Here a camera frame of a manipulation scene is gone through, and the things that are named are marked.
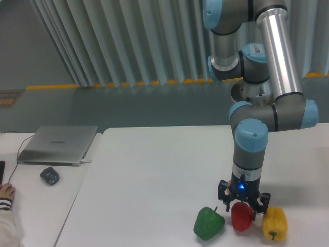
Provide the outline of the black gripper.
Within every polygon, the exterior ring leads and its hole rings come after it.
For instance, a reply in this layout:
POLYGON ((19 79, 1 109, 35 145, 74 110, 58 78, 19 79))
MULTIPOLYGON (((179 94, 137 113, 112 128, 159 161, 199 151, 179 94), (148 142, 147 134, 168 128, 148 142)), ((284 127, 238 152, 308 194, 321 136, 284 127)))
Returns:
POLYGON ((221 180, 218 185, 218 199, 226 206, 226 211, 230 210, 230 203, 234 200, 247 202, 253 210, 252 220, 256 214, 266 214, 269 206, 271 194, 259 192, 260 175, 252 176, 248 173, 232 172, 231 183, 221 180))

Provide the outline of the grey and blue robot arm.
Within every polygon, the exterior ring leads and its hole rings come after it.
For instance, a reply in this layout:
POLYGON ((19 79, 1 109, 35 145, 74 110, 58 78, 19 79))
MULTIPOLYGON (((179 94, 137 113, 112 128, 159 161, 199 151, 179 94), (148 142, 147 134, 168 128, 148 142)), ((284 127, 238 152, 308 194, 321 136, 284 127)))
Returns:
POLYGON ((227 207, 246 202, 265 214, 270 194, 259 191, 268 134, 314 127, 319 112, 307 100, 291 48, 283 1, 203 1, 204 26, 213 33, 208 68, 214 81, 241 78, 229 110, 234 142, 231 182, 220 181, 227 207))

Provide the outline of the white sleeved forearm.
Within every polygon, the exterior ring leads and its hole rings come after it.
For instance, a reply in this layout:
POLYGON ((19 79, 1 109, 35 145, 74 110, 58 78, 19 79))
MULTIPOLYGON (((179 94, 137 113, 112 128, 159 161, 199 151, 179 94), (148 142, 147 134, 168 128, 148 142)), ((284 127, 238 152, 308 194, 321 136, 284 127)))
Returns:
POLYGON ((11 200, 1 198, 1 246, 20 246, 20 238, 11 211, 11 200))

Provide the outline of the person's hand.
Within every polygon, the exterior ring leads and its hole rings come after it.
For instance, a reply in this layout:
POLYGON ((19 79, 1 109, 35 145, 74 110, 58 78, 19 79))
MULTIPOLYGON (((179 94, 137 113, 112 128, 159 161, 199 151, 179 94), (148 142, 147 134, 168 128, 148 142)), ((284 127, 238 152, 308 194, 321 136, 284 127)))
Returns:
POLYGON ((12 201, 15 197, 15 190, 16 188, 10 183, 1 185, 0 199, 12 201))

